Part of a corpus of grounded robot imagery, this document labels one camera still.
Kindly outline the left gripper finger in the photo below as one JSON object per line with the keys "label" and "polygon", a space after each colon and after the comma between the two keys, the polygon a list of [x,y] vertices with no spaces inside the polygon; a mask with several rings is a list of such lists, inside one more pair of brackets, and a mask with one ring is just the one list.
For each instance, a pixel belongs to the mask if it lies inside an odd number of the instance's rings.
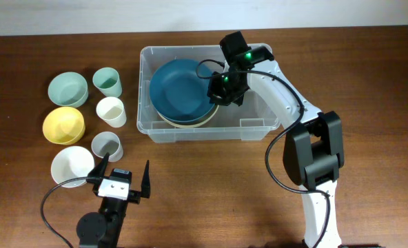
{"label": "left gripper finger", "polygon": [[105,170],[108,165],[110,153],[107,152],[101,162],[96,165],[89,173],[86,181],[88,183],[101,183],[104,178]]}
{"label": "left gripper finger", "polygon": [[145,164],[145,170],[141,181],[141,198],[149,198],[151,194],[150,184],[150,161],[147,160]]}

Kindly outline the dark blue bowl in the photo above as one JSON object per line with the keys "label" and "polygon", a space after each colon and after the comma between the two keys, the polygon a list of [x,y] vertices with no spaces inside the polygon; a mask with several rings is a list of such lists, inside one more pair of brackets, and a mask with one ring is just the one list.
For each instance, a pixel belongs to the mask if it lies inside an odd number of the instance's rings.
{"label": "dark blue bowl", "polygon": [[167,120],[190,125],[216,109],[207,95],[212,71],[191,59],[174,59],[159,67],[150,80],[150,100]]}

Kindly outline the beige bowl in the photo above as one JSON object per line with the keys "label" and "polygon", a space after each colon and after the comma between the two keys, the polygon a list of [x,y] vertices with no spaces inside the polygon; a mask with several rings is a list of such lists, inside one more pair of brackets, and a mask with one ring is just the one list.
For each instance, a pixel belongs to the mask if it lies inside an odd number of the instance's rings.
{"label": "beige bowl", "polygon": [[195,119],[193,121],[186,121],[186,122],[181,122],[181,121],[173,121],[165,116],[163,116],[161,113],[158,113],[158,115],[166,122],[169,123],[170,125],[173,125],[174,127],[179,127],[179,128],[195,128],[195,127],[200,127],[207,122],[209,122],[214,115],[218,112],[219,106],[215,105],[207,114],[204,116]]}

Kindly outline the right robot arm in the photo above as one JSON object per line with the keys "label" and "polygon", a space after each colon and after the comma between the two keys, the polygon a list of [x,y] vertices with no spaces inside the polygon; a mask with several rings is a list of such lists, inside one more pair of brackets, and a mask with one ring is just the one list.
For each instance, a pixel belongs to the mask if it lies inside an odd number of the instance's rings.
{"label": "right robot arm", "polygon": [[259,95],[276,115],[283,131],[268,145],[265,166],[278,140],[285,140],[283,165],[295,188],[279,186],[302,197],[306,247],[341,247],[336,224],[335,195],[344,165],[343,129],[334,111],[313,106],[286,79],[274,55],[263,45],[249,46],[241,32],[219,43],[223,72],[209,76],[207,95],[217,105],[242,105],[245,93]]}

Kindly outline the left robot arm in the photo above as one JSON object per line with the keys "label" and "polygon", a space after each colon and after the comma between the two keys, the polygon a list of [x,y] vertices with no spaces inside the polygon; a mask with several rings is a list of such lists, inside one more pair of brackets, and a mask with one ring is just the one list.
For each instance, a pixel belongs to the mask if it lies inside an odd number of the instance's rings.
{"label": "left robot arm", "polygon": [[113,169],[105,175],[109,154],[89,173],[87,183],[93,185],[93,193],[102,198],[97,212],[81,217],[76,226],[80,247],[116,247],[128,205],[139,204],[142,198],[149,198],[150,163],[145,164],[141,189],[131,189],[132,173],[123,169]]}

